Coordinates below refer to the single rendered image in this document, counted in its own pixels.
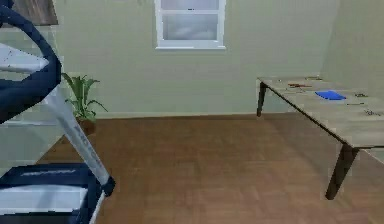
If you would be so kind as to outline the green potted house plant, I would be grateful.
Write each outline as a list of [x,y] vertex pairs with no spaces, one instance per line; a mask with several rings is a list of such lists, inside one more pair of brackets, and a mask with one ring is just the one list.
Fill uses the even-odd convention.
[[91,87],[99,83],[99,80],[88,78],[86,75],[70,76],[68,73],[62,72],[62,77],[72,91],[74,98],[67,98],[73,108],[73,115],[79,123],[85,135],[92,135],[96,132],[96,112],[91,108],[92,104],[97,104],[105,111],[105,106],[95,99],[89,99]]

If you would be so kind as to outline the brown framed wall picture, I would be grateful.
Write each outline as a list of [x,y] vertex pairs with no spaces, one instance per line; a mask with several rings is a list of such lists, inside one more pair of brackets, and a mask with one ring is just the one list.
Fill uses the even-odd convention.
[[13,0],[13,10],[37,26],[57,25],[53,0]]

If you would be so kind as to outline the white framed window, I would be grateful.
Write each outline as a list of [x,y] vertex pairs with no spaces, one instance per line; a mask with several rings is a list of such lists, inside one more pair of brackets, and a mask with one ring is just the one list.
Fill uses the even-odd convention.
[[154,0],[156,48],[224,50],[226,0]]

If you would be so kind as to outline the wooden table with dark legs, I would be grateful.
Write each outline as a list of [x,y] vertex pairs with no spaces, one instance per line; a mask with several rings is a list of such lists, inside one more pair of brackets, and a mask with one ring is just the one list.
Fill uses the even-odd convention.
[[[262,113],[266,92],[271,91],[342,144],[325,193],[327,199],[335,198],[360,151],[384,148],[384,99],[319,76],[261,77],[259,81],[258,114]],[[312,87],[291,88],[289,83]],[[326,100],[315,94],[327,90],[338,92],[346,99]],[[358,98],[355,96],[358,93],[368,97]],[[366,106],[347,106],[347,103]]]

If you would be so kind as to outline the blue flat book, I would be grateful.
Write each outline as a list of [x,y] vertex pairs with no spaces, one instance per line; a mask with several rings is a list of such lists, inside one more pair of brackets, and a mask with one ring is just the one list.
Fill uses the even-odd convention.
[[346,97],[339,94],[338,92],[327,90],[327,91],[316,91],[315,94],[326,100],[345,100]]

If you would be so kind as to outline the blue and grey treadmill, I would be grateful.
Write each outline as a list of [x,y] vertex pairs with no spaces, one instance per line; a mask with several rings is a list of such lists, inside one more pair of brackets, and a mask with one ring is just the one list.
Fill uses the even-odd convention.
[[25,73],[21,80],[0,78],[0,125],[41,103],[47,106],[82,161],[12,167],[0,175],[0,224],[97,224],[115,180],[59,91],[61,62],[35,25],[0,0],[0,26],[23,31],[39,47],[35,56],[0,43],[0,71]]

